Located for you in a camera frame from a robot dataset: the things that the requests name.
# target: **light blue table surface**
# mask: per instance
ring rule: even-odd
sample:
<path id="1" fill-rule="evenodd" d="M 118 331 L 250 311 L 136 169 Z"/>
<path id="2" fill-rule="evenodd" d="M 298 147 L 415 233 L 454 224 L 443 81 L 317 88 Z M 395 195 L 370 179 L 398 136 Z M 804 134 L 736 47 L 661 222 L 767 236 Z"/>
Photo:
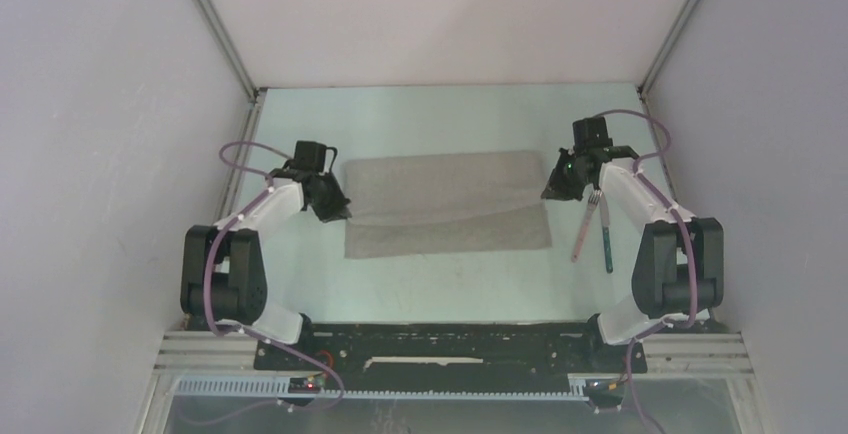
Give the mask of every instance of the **light blue table surface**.
<path id="1" fill-rule="evenodd" d="M 347 160 L 532 149 L 549 172 L 559 147 L 571 147 L 571 123 L 597 112 L 642 111 L 630 84 L 367 87 L 269 90 L 255 139 L 291 153 L 299 139 L 339 149 L 334 171 L 344 186 Z M 655 149 L 646 121 L 607 118 L 616 145 Z M 281 165 L 254 150 L 249 165 Z M 668 191 L 659 161 L 647 175 Z M 248 176 L 238 205 L 262 187 Z M 344 222 L 320 223 L 297 214 L 263 240 L 269 296 L 319 322 L 534 322 L 585 320 L 630 291 L 641 228 L 610 205 L 615 272 L 604 267 L 600 221 L 593 219 L 577 263 L 571 250 L 583 202 L 547 201 L 553 247 L 344 259 Z"/>

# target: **gray cloth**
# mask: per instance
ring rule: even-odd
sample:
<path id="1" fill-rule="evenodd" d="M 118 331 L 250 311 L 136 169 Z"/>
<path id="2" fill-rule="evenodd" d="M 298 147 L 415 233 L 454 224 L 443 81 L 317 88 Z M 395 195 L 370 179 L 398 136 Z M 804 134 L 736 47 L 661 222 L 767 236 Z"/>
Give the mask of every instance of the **gray cloth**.
<path id="1" fill-rule="evenodd" d="M 549 248 L 545 182 L 532 151 L 349 161 L 345 257 Z"/>

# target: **white wall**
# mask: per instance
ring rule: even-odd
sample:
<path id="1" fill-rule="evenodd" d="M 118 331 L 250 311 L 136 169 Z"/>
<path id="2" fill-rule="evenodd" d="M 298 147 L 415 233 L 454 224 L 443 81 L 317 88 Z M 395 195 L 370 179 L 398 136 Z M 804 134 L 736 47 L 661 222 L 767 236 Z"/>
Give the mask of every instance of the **white wall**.
<path id="1" fill-rule="evenodd" d="M 848 429 L 848 2 L 703 0 L 655 91 L 776 427 Z"/>
<path id="2" fill-rule="evenodd" d="M 685 0 L 213 0 L 260 86 L 623 81 Z"/>
<path id="3" fill-rule="evenodd" d="M 132 429 L 245 108 L 191 0 L 0 0 L 3 432 Z"/>

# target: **teal knife handle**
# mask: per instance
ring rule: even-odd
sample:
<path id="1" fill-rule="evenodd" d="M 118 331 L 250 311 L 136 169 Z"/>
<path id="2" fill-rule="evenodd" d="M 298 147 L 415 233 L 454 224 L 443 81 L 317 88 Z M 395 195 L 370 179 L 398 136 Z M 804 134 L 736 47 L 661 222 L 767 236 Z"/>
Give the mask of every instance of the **teal knife handle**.
<path id="1" fill-rule="evenodd" d="M 612 246 L 609 242 L 609 227 L 601 228 L 604 235 L 604 261 L 607 264 L 607 272 L 612 273 Z"/>

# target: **robotic arm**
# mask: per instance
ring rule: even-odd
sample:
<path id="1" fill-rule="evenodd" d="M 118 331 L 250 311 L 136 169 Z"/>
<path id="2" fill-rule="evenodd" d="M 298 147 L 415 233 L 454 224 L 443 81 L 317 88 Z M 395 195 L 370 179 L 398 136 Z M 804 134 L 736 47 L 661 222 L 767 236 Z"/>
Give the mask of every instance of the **robotic arm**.
<path id="1" fill-rule="evenodd" d="M 638 155 L 630 146 L 614 146 L 606 120 L 593 117 L 573 124 L 574 147 L 560 158 L 542 193 L 543 199 L 581 200 L 588 184 L 621 205 L 642 241 L 631 278 L 632 295 L 602 312 L 598 327 L 606 344 L 625 344 L 667 320 L 688 317 L 690 282 L 687 261 L 694 256 L 698 318 L 721 304 L 724 293 L 724 232 L 713 218 L 697 218 L 674 205 L 685 223 L 693 252 L 682 252 L 683 233 L 670 209 L 634 171 Z"/>
<path id="2" fill-rule="evenodd" d="M 334 153 L 325 171 L 327 151 Z M 350 217 L 350 200 L 342 193 L 332 167 L 334 147 L 298 141 L 293 159 L 270 176 L 269 194 L 246 215 L 233 214 L 212 226 L 194 226 L 186 234 L 180 304 L 183 312 L 202 317 L 203 276 L 213 240 L 232 225 L 215 256 L 212 306 L 217 321 L 233 320 L 286 344 L 300 337 L 304 316 L 267 299 L 262 240 L 273 236 L 291 216 L 312 207 L 322 222 Z"/>

